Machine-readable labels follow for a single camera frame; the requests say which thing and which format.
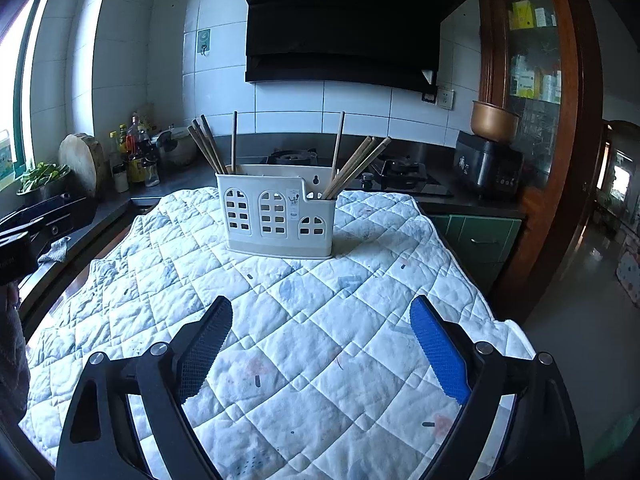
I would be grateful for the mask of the white quilted cloth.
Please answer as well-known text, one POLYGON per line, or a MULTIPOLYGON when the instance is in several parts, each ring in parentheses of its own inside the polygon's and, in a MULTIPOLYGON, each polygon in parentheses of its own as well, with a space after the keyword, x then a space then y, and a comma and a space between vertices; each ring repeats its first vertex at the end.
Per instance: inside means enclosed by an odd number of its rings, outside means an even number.
POLYGON ((89 356, 138 356, 225 296, 230 333, 183 407, 224 478, 418 478, 459 411, 410 326, 421 295, 471 339, 534 355, 409 196, 341 194, 332 257, 297 260, 232 252, 214 188, 172 193, 30 338, 22 430, 54 460, 89 356))

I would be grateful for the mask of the black rice cooker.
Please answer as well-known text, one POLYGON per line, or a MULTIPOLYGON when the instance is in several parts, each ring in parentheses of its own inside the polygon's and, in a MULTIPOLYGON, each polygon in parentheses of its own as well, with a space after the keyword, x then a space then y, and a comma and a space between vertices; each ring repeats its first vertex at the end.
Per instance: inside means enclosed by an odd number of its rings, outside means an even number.
POLYGON ((509 144, 460 131, 452 168, 464 184, 479 193, 515 193, 523 162, 523 154, 509 144))

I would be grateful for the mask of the white wall socket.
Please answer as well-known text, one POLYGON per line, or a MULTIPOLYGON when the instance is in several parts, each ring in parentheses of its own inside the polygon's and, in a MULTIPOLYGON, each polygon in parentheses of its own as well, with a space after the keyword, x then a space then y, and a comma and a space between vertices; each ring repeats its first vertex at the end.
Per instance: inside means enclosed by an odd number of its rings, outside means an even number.
POLYGON ((436 104, 444 110, 452 110, 454 108, 454 90, 439 88, 436 104))

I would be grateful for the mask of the round wooden cutting board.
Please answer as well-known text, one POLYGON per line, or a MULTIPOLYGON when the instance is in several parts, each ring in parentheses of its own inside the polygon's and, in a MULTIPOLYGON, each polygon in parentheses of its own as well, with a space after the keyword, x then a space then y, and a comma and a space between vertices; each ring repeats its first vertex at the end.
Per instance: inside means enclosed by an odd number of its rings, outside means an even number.
POLYGON ((92 198, 98 198, 108 176, 103 148, 94 136, 85 133, 68 134, 58 148, 58 161, 74 174, 77 187, 92 198))

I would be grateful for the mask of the grey metal pot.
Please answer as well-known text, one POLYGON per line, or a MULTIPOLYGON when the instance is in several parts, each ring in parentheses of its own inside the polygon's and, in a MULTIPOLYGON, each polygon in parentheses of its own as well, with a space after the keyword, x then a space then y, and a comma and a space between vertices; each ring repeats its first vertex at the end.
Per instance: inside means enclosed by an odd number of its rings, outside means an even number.
POLYGON ((160 162, 169 170, 190 166, 198 148, 186 128, 168 128, 152 137, 152 144, 160 155, 160 162))

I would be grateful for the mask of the black range hood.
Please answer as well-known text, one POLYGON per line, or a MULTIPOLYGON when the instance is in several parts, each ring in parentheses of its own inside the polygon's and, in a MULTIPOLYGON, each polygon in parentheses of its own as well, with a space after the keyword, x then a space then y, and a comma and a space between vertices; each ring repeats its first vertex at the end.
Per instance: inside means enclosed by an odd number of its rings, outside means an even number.
POLYGON ((432 96, 440 25, 465 0, 245 0, 248 82, 330 80, 432 96))

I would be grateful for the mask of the wooden chopstick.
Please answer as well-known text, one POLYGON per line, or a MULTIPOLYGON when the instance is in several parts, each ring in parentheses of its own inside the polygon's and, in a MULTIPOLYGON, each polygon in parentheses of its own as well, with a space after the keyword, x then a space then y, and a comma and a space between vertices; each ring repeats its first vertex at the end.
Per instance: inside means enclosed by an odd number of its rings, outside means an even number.
POLYGON ((328 200, 334 200, 334 198, 337 198, 337 195, 340 194, 344 188, 346 188, 346 186, 358 176, 358 174, 361 174, 363 170, 365 170, 367 166, 369 166, 370 163, 378 157, 379 154, 384 152, 386 146, 390 144, 390 142, 392 142, 391 138, 385 138, 374 148, 368 148, 358 162, 350 168, 347 176, 341 178, 341 180, 337 182, 337 186, 332 188, 328 200))
POLYGON ((324 200, 332 200, 335 194, 338 193, 338 189, 347 183, 355 174, 356 171, 361 169, 363 164, 370 159, 371 154, 376 149, 376 142, 378 138, 373 136, 367 136, 356 148, 345 165, 340 171, 332 178, 328 187, 322 194, 324 200))
POLYGON ((227 167, 224 164, 224 162, 222 161, 222 158, 221 158, 221 156, 219 154, 219 151, 218 151, 218 148, 217 148, 217 144, 216 144, 216 141, 215 141, 215 137, 213 135, 213 131, 209 127, 209 124, 208 124, 208 121, 207 121, 205 115, 201 116, 201 121, 202 121, 204 136, 205 136, 205 139, 206 139, 206 141, 207 141, 207 143, 209 145, 209 151, 212 152, 213 161, 217 165, 218 174, 228 174, 227 167))
POLYGON ((217 163, 215 162, 214 156, 209 153, 209 149, 207 147, 203 133, 201 133, 201 130, 193 126, 189 126, 188 131, 194 143, 196 144, 196 146, 198 147, 198 149, 206 159, 206 162, 209 163, 209 166, 212 167, 212 169, 216 172, 216 174, 220 174, 220 169, 217 163))
POLYGON ((330 191, 332 190, 332 188, 335 188, 337 186, 337 182, 341 180, 341 178, 344 178, 347 176, 347 173, 349 172, 350 168, 352 168, 352 166, 354 166, 356 162, 358 162, 358 160, 367 151, 367 149, 369 148, 369 145, 372 142, 373 142, 372 136, 367 136, 360 143, 356 151, 354 151, 352 153, 352 156, 349 157, 348 161, 345 162, 345 165, 340 169, 340 171, 336 174, 336 176, 331 179, 328 187, 326 188, 326 190, 323 192, 321 196, 322 200, 327 200, 329 198, 330 191))
POLYGON ((222 174, 224 172, 224 167, 221 165, 220 162, 218 162, 218 157, 216 155, 215 149, 213 148, 213 145, 209 142, 208 137, 205 135, 204 131, 202 130, 200 124, 196 119, 192 120, 192 126, 194 128, 194 131, 198 135, 198 138, 200 139, 204 153, 207 156, 207 160, 212 163, 212 166, 215 169, 216 174, 222 174))
POLYGON ((346 114, 343 110, 340 114, 340 119, 338 120, 337 134, 335 138, 334 151, 332 156, 331 180, 333 180, 337 174, 337 161, 338 161, 338 155, 340 154, 342 136, 344 131, 345 115, 346 114))
POLYGON ((232 131, 230 140, 230 174, 236 173, 236 139, 238 138, 238 112, 232 115, 232 131))

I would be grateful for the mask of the copper inner pot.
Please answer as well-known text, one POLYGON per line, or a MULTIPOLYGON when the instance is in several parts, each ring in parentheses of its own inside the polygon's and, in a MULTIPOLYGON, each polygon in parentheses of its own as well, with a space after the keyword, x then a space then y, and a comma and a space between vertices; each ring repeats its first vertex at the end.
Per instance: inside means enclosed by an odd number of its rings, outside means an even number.
POLYGON ((521 117, 503 107, 474 101, 471 116, 472 133, 494 142, 511 144, 521 117))

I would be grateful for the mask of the yellow-label oil bottle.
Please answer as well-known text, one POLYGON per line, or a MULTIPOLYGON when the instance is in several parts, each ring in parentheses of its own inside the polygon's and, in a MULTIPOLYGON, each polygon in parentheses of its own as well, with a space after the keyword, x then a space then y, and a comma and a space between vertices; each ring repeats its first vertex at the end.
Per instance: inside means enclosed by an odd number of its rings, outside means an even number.
POLYGON ((146 179, 143 161, 149 151, 149 136, 137 113, 131 116, 131 125, 127 130, 125 143, 128 155, 129 181, 133 185, 142 185, 146 179))

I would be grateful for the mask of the green vegetables in basin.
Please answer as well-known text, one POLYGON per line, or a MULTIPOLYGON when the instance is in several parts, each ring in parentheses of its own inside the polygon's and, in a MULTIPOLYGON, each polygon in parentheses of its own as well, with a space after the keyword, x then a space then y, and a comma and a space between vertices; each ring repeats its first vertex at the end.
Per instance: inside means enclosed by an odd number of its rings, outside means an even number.
POLYGON ((59 165, 55 162, 38 162, 21 176, 21 187, 16 195, 25 200, 39 203, 55 195, 62 194, 67 185, 68 177, 72 170, 67 165, 59 165))

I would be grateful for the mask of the wooden glass cabinet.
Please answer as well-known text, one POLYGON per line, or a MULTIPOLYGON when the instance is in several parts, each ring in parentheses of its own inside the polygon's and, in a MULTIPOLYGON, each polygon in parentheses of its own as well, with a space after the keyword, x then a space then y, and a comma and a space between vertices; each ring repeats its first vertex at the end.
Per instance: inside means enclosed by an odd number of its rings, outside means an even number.
POLYGON ((478 0, 480 99, 520 118, 525 226, 490 294, 523 322, 584 225, 602 144, 601 53, 588 0, 478 0))

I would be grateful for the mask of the green wall hook sticker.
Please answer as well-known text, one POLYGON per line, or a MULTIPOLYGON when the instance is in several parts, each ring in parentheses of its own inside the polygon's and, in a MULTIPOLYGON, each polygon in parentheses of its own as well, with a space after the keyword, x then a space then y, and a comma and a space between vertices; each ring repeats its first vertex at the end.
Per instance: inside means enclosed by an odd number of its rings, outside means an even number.
POLYGON ((196 50, 199 55, 206 56, 210 50, 210 30, 201 29, 196 36, 196 50))

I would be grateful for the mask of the white plastic utensil holder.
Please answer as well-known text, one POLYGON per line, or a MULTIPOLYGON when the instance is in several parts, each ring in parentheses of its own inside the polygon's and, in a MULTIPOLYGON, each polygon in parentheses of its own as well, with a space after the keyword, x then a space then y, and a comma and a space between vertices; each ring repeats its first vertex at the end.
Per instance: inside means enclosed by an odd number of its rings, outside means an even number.
POLYGON ((331 169, 239 165, 217 188, 228 245, 254 256, 324 259, 332 252, 335 203, 322 192, 331 169))

